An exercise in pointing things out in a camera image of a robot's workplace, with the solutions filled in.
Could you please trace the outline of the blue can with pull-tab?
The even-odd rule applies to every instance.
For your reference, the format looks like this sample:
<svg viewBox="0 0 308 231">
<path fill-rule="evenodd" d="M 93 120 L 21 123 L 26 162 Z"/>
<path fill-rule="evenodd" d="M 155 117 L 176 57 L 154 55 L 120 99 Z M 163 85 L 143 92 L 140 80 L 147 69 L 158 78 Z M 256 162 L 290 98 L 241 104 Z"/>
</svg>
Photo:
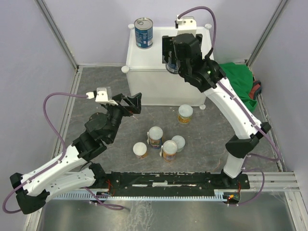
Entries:
<svg viewBox="0 0 308 231">
<path fill-rule="evenodd" d="M 148 49 L 153 44 L 153 21 L 150 18 L 138 18 L 134 22 L 136 45 Z"/>
</svg>

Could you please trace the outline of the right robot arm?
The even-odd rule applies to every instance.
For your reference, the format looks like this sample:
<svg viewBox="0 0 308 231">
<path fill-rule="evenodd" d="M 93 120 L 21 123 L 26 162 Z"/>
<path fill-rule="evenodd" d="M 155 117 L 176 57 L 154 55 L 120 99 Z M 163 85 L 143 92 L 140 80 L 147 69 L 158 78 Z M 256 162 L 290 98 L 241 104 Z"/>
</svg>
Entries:
<svg viewBox="0 0 308 231">
<path fill-rule="evenodd" d="M 246 155 L 263 137 L 267 137 L 271 126 L 261 122 L 247 109 L 237 96 L 224 70 L 201 51 L 201 36 L 185 33 L 175 37 L 162 37 L 163 63 L 175 66 L 185 82 L 196 87 L 223 113 L 235 134 L 226 143 L 227 162 L 221 175 L 221 184 L 232 188 L 238 183 Z"/>
</svg>

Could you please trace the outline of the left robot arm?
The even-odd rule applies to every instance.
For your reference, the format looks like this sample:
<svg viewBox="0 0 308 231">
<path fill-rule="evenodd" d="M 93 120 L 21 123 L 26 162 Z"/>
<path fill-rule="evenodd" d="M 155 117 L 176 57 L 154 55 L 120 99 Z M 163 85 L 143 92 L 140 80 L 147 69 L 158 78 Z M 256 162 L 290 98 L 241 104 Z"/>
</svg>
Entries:
<svg viewBox="0 0 308 231">
<path fill-rule="evenodd" d="M 126 96 L 122 93 L 111 96 L 108 88 L 97 88 L 79 96 L 94 99 L 104 107 L 106 113 L 94 113 L 85 123 L 86 130 L 62 152 L 42 165 L 27 173 L 14 173 L 10 176 L 13 193 L 23 214 L 31 214 L 66 191 L 106 184 L 106 175 L 99 164 L 92 164 L 84 175 L 77 174 L 70 180 L 64 174 L 80 165 L 87 164 L 114 143 L 122 118 L 141 113 L 142 93 Z"/>
</svg>

